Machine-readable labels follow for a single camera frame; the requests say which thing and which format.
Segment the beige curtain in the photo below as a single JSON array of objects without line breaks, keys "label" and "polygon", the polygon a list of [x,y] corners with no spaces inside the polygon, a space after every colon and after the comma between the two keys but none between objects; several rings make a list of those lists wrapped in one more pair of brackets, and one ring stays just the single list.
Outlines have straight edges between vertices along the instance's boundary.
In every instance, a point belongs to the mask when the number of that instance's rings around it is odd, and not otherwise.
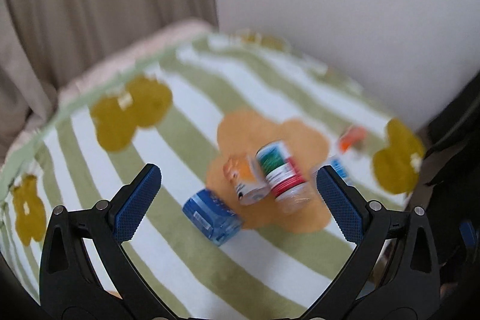
[{"label": "beige curtain", "polygon": [[91,65],[174,21],[217,24],[214,0],[0,0],[0,162],[32,114]]}]

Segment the white wall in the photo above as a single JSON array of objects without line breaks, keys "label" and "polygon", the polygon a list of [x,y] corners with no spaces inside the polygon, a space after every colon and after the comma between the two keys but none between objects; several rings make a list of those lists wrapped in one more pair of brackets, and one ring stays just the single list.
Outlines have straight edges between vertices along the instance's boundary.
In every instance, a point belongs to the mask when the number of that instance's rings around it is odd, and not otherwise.
[{"label": "white wall", "polygon": [[220,28],[282,35],[413,127],[480,68],[480,0],[217,0]]}]

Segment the white label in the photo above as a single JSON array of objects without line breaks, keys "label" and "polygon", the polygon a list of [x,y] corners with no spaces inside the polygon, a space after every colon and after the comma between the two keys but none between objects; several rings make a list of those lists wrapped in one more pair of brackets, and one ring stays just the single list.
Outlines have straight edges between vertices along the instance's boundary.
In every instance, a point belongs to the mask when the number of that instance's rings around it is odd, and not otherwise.
[{"label": "white label", "polygon": [[209,230],[212,226],[208,223],[207,220],[205,220],[199,212],[195,211],[193,214],[193,218],[196,219],[202,226],[203,228]]},{"label": "white label", "polygon": [[293,170],[293,167],[290,164],[283,164],[280,167],[277,167],[272,172],[266,176],[266,180],[271,187],[275,187],[278,184],[282,183],[284,180],[292,178],[295,176],[296,172]]}]

